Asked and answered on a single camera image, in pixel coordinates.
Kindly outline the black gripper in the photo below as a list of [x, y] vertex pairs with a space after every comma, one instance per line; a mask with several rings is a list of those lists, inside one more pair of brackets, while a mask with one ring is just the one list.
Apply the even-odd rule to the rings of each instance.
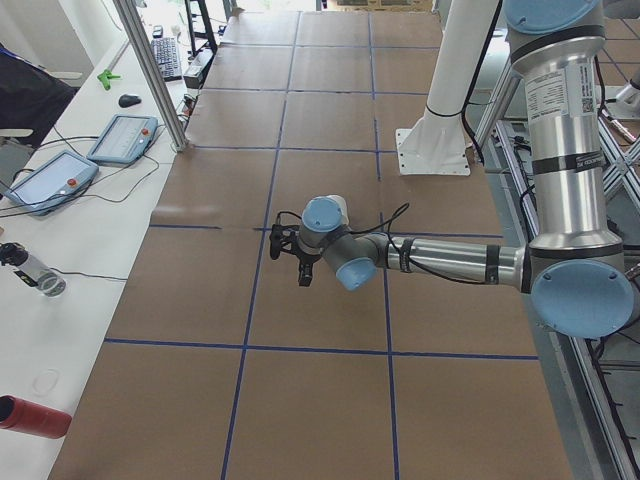
[[303, 242], [299, 227], [294, 228], [292, 236], [291, 251], [299, 261], [298, 285], [309, 287], [312, 283], [313, 265], [320, 260], [320, 250]]

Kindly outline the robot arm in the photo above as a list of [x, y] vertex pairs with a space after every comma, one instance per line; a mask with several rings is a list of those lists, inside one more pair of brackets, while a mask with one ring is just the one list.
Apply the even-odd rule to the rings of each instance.
[[538, 231], [520, 248], [353, 231], [344, 200], [312, 199], [288, 245], [307, 286], [324, 260], [355, 290], [380, 268], [530, 296], [542, 322], [597, 339], [630, 323], [639, 296], [622, 240], [607, 225], [594, 58], [605, 41], [598, 1], [508, 1], [510, 60], [525, 88]]

